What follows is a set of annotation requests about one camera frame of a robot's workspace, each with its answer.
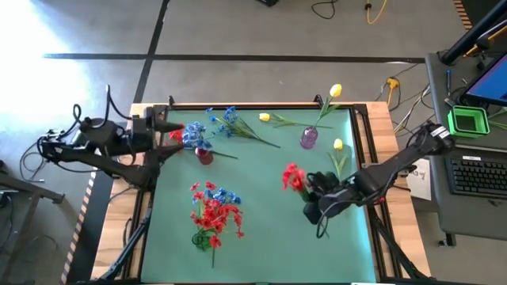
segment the keyboard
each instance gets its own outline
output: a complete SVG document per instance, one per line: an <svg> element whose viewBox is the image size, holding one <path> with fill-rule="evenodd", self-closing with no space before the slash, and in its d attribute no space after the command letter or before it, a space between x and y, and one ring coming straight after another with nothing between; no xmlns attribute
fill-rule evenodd
<svg viewBox="0 0 507 285"><path fill-rule="evenodd" d="M507 199L507 163L446 158L451 193Z"/></svg>

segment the gray floor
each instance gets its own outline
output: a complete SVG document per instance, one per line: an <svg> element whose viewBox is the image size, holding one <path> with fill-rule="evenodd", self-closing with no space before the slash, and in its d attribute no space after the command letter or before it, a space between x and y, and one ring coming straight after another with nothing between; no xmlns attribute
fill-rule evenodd
<svg viewBox="0 0 507 285"><path fill-rule="evenodd" d="M280 0L269 9L254 0L172 0L157 53L422 57L448 48L464 33L450 0L391 0L375 25L366 24L363 2L340 1L337 14L330 21L311 12L314 2L317 1ZM19 175L18 160L38 135L50 127L70 125L73 103L79 103L86 116L102 116L106 83L111 85L120 110L127 112L144 64L133 60L38 56L62 52L146 53L161 4L162 0L46 0L10 3L7 9L0 3L0 26L6 31L2 38L10 43L2 45L0 51L12 55L2 61L9 75L2 83L0 157L13 175ZM330 8L322 6L319 10L326 13ZM340 100L372 101L387 77L409 66L155 61L143 102L167 102L169 95L178 102L309 101L316 93L329 92L337 82L344 87ZM421 91L428 82L423 64L398 78L402 99ZM392 119L399 121L412 102L407 101L392 112ZM431 109L417 106L408 127L416 127L432 114ZM399 138L398 144L404 145L407 139L408 136ZM13 280L36 279L37 284L55 284L88 175L65 173L48 165L39 177L46 180L45 187L65 192L67 201L63 206L41 202L32 235L49 234L59 248L52 251L50 242L40 241L33 249L27 249L32 256L44 258L33 264L19 264ZM506 266L505 242L458 237L457 248L440 249L436 241L443 235L435 215L423 212L417 217L435 277L503 283L507 277L501 270Z"/></svg>

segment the paper label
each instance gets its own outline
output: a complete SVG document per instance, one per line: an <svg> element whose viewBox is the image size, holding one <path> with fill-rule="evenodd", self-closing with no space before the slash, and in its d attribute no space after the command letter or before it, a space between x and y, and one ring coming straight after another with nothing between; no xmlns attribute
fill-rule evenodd
<svg viewBox="0 0 507 285"><path fill-rule="evenodd" d="M417 168L409 174L406 182L413 197L431 201L431 180L429 178L429 161L419 159L414 163Z"/></svg>

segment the yellow flower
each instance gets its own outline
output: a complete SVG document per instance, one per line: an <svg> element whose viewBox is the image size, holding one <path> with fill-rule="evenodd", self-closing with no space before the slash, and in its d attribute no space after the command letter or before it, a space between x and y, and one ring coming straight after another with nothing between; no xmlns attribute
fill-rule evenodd
<svg viewBox="0 0 507 285"><path fill-rule="evenodd" d="M270 119L270 115L268 113L260 113L259 114L259 119L267 122Z"/></svg>
<svg viewBox="0 0 507 285"><path fill-rule="evenodd" d="M331 90L330 90L331 97L336 98L336 97L340 96L340 94L341 94L341 84L333 85L333 87L331 87Z"/></svg>
<svg viewBox="0 0 507 285"><path fill-rule="evenodd" d="M335 139L333 147L334 147L335 150L341 150L341 149L343 149L343 142L341 141L341 139Z"/></svg>

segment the green tabletop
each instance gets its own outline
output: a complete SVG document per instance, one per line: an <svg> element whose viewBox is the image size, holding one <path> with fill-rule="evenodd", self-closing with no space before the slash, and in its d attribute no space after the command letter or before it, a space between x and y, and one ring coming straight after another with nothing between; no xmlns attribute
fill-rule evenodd
<svg viewBox="0 0 507 285"><path fill-rule="evenodd" d="M319 124L318 141L311 150L299 144L304 127L274 128L258 119L260 112L275 112L304 123L313 123L316 109L238 110L238 114L263 139L280 149L244 138L217 136L214 150L238 159L215 155L202 165L191 150L171 157L162 167L154 194L153 214L147 235L141 280L145 283L336 283L375 282L372 249L364 209L351 206L329 221L329 238L315 237L316 227L303 215L304 203L291 189L281 190L285 166L295 162L307 172L334 171L327 152L336 138L352 149L342 176L357 171L350 111L338 109ZM214 112L217 116L223 110ZM170 111L176 123L200 121L209 135L218 125L204 111ZM245 237L238 240L231 222L220 234L222 247L202 252L192 243L196 226L190 212L194 182L211 181L242 198Z"/></svg>

